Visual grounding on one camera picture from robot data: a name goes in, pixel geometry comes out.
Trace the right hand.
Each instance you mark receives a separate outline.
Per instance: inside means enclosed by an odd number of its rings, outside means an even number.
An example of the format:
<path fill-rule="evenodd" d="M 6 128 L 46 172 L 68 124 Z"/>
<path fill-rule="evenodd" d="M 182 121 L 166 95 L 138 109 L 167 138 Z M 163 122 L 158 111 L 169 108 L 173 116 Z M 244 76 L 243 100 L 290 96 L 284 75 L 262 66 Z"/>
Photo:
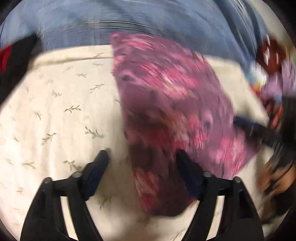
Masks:
<path fill-rule="evenodd" d="M 272 187 L 269 195 L 276 195 L 285 192 L 295 182 L 295 164 L 291 167 L 280 167 L 274 172 L 272 167 L 272 161 L 268 161 L 264 165 L 259 173 L 257 186 L 262 192 Z"/>

